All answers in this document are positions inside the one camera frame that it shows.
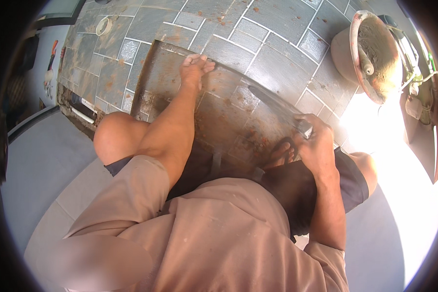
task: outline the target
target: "leg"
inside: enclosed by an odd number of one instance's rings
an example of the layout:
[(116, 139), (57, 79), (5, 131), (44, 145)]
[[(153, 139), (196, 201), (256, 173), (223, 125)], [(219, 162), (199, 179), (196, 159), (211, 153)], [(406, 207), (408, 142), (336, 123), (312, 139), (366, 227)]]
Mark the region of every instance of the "leg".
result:
[(94, 149), (104, 165), (131, 157), (150, 124), (122, 112), (108, 114), (94, 134)]

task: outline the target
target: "flip-flop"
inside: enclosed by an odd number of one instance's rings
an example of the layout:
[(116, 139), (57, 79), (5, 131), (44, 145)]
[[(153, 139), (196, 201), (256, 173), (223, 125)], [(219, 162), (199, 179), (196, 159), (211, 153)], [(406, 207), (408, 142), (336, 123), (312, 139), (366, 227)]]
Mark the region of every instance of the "flip-flop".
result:
[[(279, 148), (281, 147), (281, 145), (285, 142), (288, 142), (291, 145), (290, 148), (293, 148), (294, 151), (297, 150), (297, 147), (295, 146), (295, 143), (291, 137), (283, 137), (279, 142), (277, 142), (277, 144), (275, 144), (273, 149), (271, 149), (271, 152), (269, 154), (269, 160), (266, 162), (266, 165), (271, 163), (271, 162), (274, 162), (274, 160), (271, 160), (271, 156), (273, 155), (274, 152), (278, 151)], [(289, 164), (289, 152), (286, 151), (286, 153), (284, 154), (284, 159), (285, 159), (284, 164)]]

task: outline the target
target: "knee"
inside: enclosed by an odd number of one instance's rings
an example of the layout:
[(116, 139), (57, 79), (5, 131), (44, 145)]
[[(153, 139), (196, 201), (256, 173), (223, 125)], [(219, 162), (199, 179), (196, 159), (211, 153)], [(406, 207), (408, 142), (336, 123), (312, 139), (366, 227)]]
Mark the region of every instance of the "knee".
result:
[(351, 153), (350, 155), (367, 181), (368, 194), (371, 196), (376, 189), (376, 184), (378, 183), (378, 173), (373, 157), (363, 152)]

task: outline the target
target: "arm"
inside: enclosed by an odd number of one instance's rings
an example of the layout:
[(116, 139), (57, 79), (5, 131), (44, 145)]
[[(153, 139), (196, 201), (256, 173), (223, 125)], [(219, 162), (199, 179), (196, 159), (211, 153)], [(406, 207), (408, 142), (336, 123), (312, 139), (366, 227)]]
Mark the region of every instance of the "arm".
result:
[(306, 140), (294, 135), (302, 162), (315, 177), (317, 198), (310, 224), (310, 239), (332, 248), (346, 246), (346, 214), (339, 186), (339, 172), (334, 161), (333, 129), (314, 114), (296, 115), (313, 125)]
[(169, 174), (170, 188), (180, 178), (195, 136), (195, 102), (201, 77), (214, 69), (205, 55), (188, 55), (180, 66), (182, 83), (177, 96), (147, 128), (135, 155), (157, 159)]

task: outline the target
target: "gray floor tile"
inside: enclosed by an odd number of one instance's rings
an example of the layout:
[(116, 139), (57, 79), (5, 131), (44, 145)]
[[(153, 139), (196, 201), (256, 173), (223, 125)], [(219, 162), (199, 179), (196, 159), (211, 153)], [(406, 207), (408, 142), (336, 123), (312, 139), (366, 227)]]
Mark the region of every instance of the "gray floor tile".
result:
[(333, 37), (350, 26), (350, 21), (344, 17), (333, 5), (325, 1), (321, 4), (316, 17), (310, 25), (329, 44)]
[(96, 32), (96, 17), (99, 15), (100, 8), (91, 9), (84, 13), (78, 27), (78, 32)]
[(99, 76), (97, 96), (120, 108), (130, 67), (123, 62), (104, 58)]
[(342, 100), (351, 98), (356, 85), (339, 74), (334, 66), (330, 52), (321, 62), (321, 66), (308, 88), (334, 110)]
[(234, 33), (230, 37), (230, 40), (244, 46), (245, 48), (253, 52), (257, 52), (259, 47), (261, 46), (261, 42), (258, 41), (256, 38), (249, 36), (239, 30), (234, 31)]
[(194, 51), (195, 53), (201, 53), (206, 43), (212, 37), (214, 37), (212, 36), (212, 34), (214, 33), (214, 31), (218, 26), (220, 26), (220, 24), (218, 24), (217, 22), (212, 21), (210, 19), (206, 19), (206, 21), (203, 23), (203, 26), (201, 27), (198, 34), (196, 35), (195, 40), (190, 46), (190, 50)]
[(128, 90), (125, 90), (125, 95), (123, 96), (123, 105), (122, 105), (122, 111), (126, 113), (130, 113), (131, 107), (133, 105), (133, 92), (129, 92)]
[(194, 31), (163, 23), (159, 26), (155, 38), (186, 49), (194, 35)]
[(107, 112), (107, 103), (100, 99), (99, 97), (96, 97), (96, 107), (101, 109), (104, 113)]
[(314, 34), (312, 31), (307, 30), (302, 41), (298, 44), (298, 47), (305, 51), (309, 56), (313, 58), (316, 62), (320, 63), (323, 56), (329, 46)]
[(93, 54), (91, 59), (91, 65), (89, 66), (89, 72), (99, 75), (103, 58), (104, 57), (100, 55)]
[(139, 46), (140, 42), (125, 39), (122, 43), (118, 59), (123, 59), (125, 62), (133, 63)]
[(340, 12), (344, 13), (349, 0), (329, 0)]
[(175, 11), (141, 7), (134, 17), (127, 37), (152, 43), (163, 21), (172, 22), (176, 15)]
[(352, 20), (352, 18), (354, 17), (354, 15), (356, 14), (356, 10), (352, 8), (352, 6), (349, 5), (349, 7), (347, 8), (346, 11), (346, 17), (350, 20)]
[(323, 108), (323, 103), (309, 91), (305, 91), (302, 98), (298, 101), (296, 108), (304, 114), (318, 115)]
[(143, 68), (144, 59), (146, 58), (147, 52), (149, 52), (150, 45), (141, 43), (138, 53), (134, 58), (133, 67), (130, 72), (130, 77), (128, 78), (127, 88), (133, 91), (136, 90), (136, 85), (138, 84), (138, 79), (140, 78), (141, 69)]
[(99, 37), (95, 51), (102, 55), (117, 58), (132, 20), (133, 17), (120, 16), (114, 21), (110, 32)]
[(203, 53), (242, 73), (245, 72), (248, 64), (253, 59), (252, 53), (215, 36), (206, 45)]
[(268, 33), (267, 29), (264, 29), (246, 19), (240, 20), (240, 23), (237, 25), (237, 29), (259, 39), (260, 41), (264, 40), (264, 37)]
[(314, 13), (315, 10), (302, 1), (282, 0), (276, 4), (260, 0), (253, 2), (245, 16), (296, 44)]
[(200, 17), (198, 15), (194, 15), (188, 12), (180, 12), (177, 19), (175, 20), (175, 24), (186, 26), (192, 29), (198, 29), (203, 22), (203, 19), (203, 17)]
[(292, 105), (296, 104), (311, 76), (268, 46), (262, 47), (246, 75), (276, 92)]
[(269, 35), (268, 39), (266, 40), (266, 44), (289, 58), (310, 75), (315, 72), (316, 67), (318, 66), (301, 51), (273, 33)]
[(145, 0), (143, 6), (165, 8), (179, 11), (186, 0)]
[(98, 78), (93, 74), (83, 71), (78, 84), (78, 95), (94, 104), (96, 102), (96, 89)]
[(85, 70), (89, 69), (97, 40), (97, 35), (83, 34), (78, 46), (78, 51), (76, 51), (75, 66), (81, 67)]

